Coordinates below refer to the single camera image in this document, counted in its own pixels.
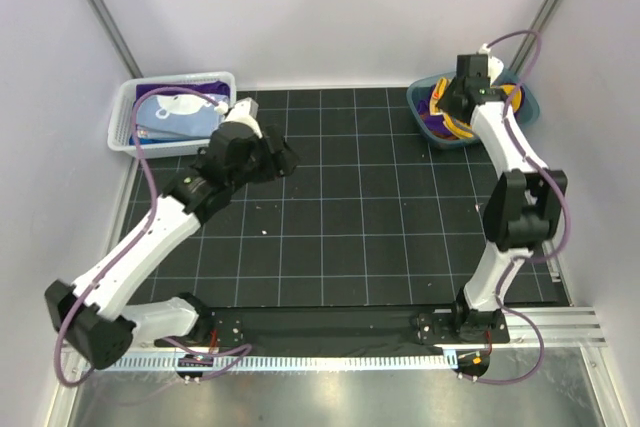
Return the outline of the light blue white towel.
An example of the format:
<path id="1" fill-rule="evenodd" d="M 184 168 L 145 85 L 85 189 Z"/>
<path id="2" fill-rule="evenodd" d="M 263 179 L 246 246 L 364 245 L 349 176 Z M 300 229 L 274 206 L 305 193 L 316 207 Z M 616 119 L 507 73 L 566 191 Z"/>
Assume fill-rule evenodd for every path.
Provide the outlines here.
<path id="1" fill-rule="evenodd" d="M 222 119 L 216 110 L 219 104 L 228 107 L 229 98 L 219 94 L 207 94 L 207 100 L 192 94 L 151 96 L 137 111 L 137 135 L 163 141 L 208 138 Z"/>

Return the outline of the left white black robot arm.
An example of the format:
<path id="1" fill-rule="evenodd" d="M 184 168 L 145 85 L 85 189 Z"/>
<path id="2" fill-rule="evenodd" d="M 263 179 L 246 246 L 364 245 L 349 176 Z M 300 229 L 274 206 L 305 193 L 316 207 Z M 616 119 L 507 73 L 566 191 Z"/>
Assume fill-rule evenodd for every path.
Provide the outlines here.
<path id="1" fill-rule="evenodd" d="M 132 305 L 130 299 L 159 264 L 247 184 L 291 175 L 297 154 L 275 125 L 225 121 L 207 147 L 181 170 L 150 211 L 96 266 L 72 283 L 54 281 L 44 297 L 60 339 L 103 370 L 135 344 L 176 337 L 190 347 L 208 342 L 213 311 L 189 293 Z"/>

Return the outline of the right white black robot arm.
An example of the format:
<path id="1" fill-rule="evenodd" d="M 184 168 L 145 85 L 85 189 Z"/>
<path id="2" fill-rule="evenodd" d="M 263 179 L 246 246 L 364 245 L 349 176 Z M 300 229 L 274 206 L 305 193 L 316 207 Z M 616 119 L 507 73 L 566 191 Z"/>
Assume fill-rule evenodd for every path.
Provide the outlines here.
<path id="1" fill-rule="evenodd" d="M 507 93 L 494 86 L 502 63 L 489 53 L 461 54 L 439 109 L 468 125 L 497 175 L 482 217 L 486 246 L 452 306 L 460 342 L 485 340 L 503 322 L 505 294 L 522 265 L 557 232 L 567 177 L 551 170 L 517 125 Z"/>

